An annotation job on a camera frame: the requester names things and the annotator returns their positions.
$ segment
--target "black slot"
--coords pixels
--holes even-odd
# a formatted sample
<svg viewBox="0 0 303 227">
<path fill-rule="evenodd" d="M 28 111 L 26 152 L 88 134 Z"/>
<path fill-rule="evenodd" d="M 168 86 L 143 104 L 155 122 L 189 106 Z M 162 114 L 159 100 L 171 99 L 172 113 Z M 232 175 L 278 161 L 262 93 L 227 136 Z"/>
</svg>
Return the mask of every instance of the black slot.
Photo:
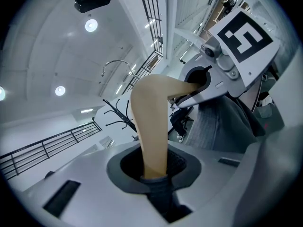
<svg viewBox="0 0 303 227">
<path fill-rule="evenodd" d="M 218 160 L 218 162 L 229 165 L 229 166 L 233 166 L 233 167 L 238 167 L 240 164 L 240 161 L 227 159 L 227 158 L 221 158 L 220 160 Z"/>
<path fill-rule="evenodd" d="M 58 218 L 80 185 L 81 183 L 68 180 L 44 205 L 43 208 Z"/>
</svg>

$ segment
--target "ceiling lamp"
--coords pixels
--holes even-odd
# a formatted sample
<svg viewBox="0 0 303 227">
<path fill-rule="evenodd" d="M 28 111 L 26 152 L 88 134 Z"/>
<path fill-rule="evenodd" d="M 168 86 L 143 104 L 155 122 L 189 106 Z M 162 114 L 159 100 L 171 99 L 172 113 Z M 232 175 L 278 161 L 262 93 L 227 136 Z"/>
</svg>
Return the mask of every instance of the ceiling lamp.
<svg viewBox="0 0 303 227">
<path fill-rule="evenodd" d="M 2 101 L 5 98 L 5 91 L 3 87 L 0 87 L 0 101 Z"/>
<path fill-rule="evenodd" d="M 122 87 L 122 85 L 120 85 L 120 87 L 118 88 L 116 94 L 118 94 L 118 92 L 120 91 L 121 87 Z"/>
<path fill-rule="evenodd" d="M 136 67 L 136 64 L 133 66 L 132 72 L 134 72 L 135 67 Z"/>
<path fill-rule="evenodd" d="M 94 19 L 90 19 L 86 22 L 85 24 L 85 29 L 88 31 L 88 32 L 93 32 L 97 29 L 98 27 L 98 23 L 96 20 Z"/>
<path fill-rule="evenodd" d="M 82 110 L 82 111 L 81 111 L 81 114 L 88 113 L 88 112 L 91 112 L 91 111 L 93 111 L 92 108 L 90 108 L 90 109 L 85 109 L 85 110 Z"/>
<path fill-rule="evenodd" d="M 65 87 L 63 87 L 63 86 L 59 86 L 55 90 L 55 94 L 57 96 L 62 96 L 64 93 L 65 93 Z"/>
</svg>

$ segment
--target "white beam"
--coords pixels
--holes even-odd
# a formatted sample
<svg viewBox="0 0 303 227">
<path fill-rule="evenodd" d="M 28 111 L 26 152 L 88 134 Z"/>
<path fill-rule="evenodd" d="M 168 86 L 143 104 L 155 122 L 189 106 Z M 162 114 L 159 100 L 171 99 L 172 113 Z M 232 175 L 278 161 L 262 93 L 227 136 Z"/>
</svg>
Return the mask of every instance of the white beam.
<svg viewBox="0 0 303 227">
<path fill-rule="evenodd" d="M 140 43 L 139 48 L 141 49 L 141 54 L 143 55 L 142 57 L 147 58 L 149 56 L 149 54 L 147 53 L 147 50 L 144 46 L 144 43 L 143 43 L 141 35 L 140 35 L 140 31 L 138 30 L 138 28 L 136 26 L 136 23 L 135 23 L 132 15 L 131 15 L 131 12 L 129 11 L 129 9 L 128 9 L 126 3 L 124 2 L 124 0 L 118 0 L 118 1 L 120 2 L 125 14 L 127 15 L 128 19 L 129 19 L 129 22 L 133 26 L 134 31 L 137 34 L 137 37 L 140 38 L 140 39 L 137 39 L 137 41 Z"/>
<path fill-rule="evenodd" d="M 209 6 L 204 5 L 199 8 L 197 8 L 190 16 L 188 16 L 186 19 L 182 20 L 179 24 L 176 25 L 176 28 L 182 28 L 185 24 L 187 24 L 190 20 L 194 19 L 197 15 L 204 12 Z"/>
<path fill-rule="evenodd" d="M 212 4 L 210 6 L 208 6 L 208 9 L 207 9 L 206 13 L 204 14 L 203 24 L 201 26 L 201 30 L 199 31 L 199 34 L 202 32 L 204 27 L 207 25 L 208 20 L 211 17 L 211 15 L 213 14 L 214 9 L 216 8 L 219 1 L 220 0 L 213 0 Z"/>
<path fill-rule="evenodd" d="M 177 3 L 178 0 L 167 1 L 167 54 L 166 59 L 171 60 L 173 56 L 173 40 L 176 25 Z"/>
<path fill-rule="evenodd" d="M 204 39 L 197 36 L 196 34 L 193 34 L 193 32 L 191 32 L 190 30 L 175 28 L 175 33 L 194 43 L 194 45 L 198 48 L 200 48 L 201 45 L 205 43 Z"/>
</svg>

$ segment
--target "white panel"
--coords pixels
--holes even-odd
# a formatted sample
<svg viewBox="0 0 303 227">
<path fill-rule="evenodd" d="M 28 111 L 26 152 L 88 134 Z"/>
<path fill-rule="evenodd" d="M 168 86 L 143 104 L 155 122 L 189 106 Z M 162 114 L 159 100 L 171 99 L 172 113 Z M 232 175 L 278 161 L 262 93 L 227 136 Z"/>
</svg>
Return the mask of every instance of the white panel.
<svg viewBox="0 0 303 227">
<path fill-rule="evenodd" d="M 43 40 L 51 41 L 56 44 L 65 43 L 69 35 L 75 32 L 75 25 L 78 20 L 71 13 L 62 12 L 60 8 L 52 13 L 44 24 Z"/>
<path fill-rule="evenodd" d="M 89 94 L 94 95 L 94 96 L 99 96 L 100 91 L 103 86 L 104 86 L 104 84 L 102 84 L 102 83 L 99 84 L 98 82 L 92 82 Z"/>
<path fill-rule="evenodd" d="M 90 91 L 91 84 L 92 84 L 91 81 L 76 79 L 75 80 L 74 93 L 75 94 L 88 95 L 89 91 Z"/>
<path fill-rule="evenodd" d="M 11 56 L 9 51 L 4 52 L 4 63 L 8 69 L 25 70 L 28 68 L 29 58 L 35 38 L 30 35 L 19 33 L 11 48 Z"/>
<path fill-rule="evenodd" d="M 84 80 L 94 81 L 99 75 L 101 77 L 100 66 L 88 58 L 83 58 L 77 77 Z"/>
<path fill-rule="evenodd" d="M 81 63 L 81 56 L 64 49 L 58 59 L 56 72 L 59 76 L 76 77 Z"/>
<path fill-rule="evenodd" d="M 80 31 L 80 32 L 76 31 L 73 36 L 69 37 L 64 47 L 77 55 L 83 56 L 87 51 L 88 45 L 89 45 L 89 36 L 85 34 L 84 31 Z"/>
<path fill-rule="evenodd" d="M 32 54 L 30 68 L 32 70 L 52 72 L 55 69 L 62 47 L 52 43 L 40 43 L 38 50 Z"/>
<path fill-rule="evenodd" d="M 1 72 L 1 86 L 5 89 L 6 92 L 6 99 L 3 102 L 12 99 L 25 99 L 26 78 L 26 71 Z"/>
<path fill-rule="evenodd" d="M 35 0 L 29 4 L 25 4 L 25 7 L 20 11 L 24 16 L 20 31 L 32 36 L 37 36 L 51 13 L 52 7 L 45 5 L 45 3 L 34 1 Z"/>
<path fill-rule="evenodd" d="M 29 73 L 29 80 L 31 80 L 29 88 L 29 99 L 34 97 L 49 97 L 53 76 L 49 73 L 39 71 Z"/>
</svg>

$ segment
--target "curved metal pipe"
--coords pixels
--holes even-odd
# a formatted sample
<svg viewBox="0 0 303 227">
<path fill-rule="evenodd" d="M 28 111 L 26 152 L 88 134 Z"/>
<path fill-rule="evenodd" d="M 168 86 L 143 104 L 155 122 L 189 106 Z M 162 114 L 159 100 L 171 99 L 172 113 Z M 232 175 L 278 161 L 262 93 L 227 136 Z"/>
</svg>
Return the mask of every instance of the curved metal pipe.
<svg viewBox="0 0 303 227">
<path fill-rule="evenodd" d="M 139 77 L 137 77 L 137 76 L 133 73 L 133 71 L 132 71 L 132 69 L 131 69 L 131 65 L 130 65 L 129 63 L 127 63 L 126 61 L 124 61 L 124 60 L 114 60 L 114 61 L 109 61 L 109 62 L 107 62 L 107 63 L 104 65 L 104 67 L 103 67 L 103 72 L 102 72 L 101 76 L 104 76 L 105 67 L 106 67 L 108 64 L 113 63 L 113 62 L 123 62 L 123 63 L 125 63 L 125 64 L 128 66 L 129 71 L 131 72 L 131 74 L 132 74 L 135 78 L 137 78 L 138 80 L 140 79 Z"/>
</svg>

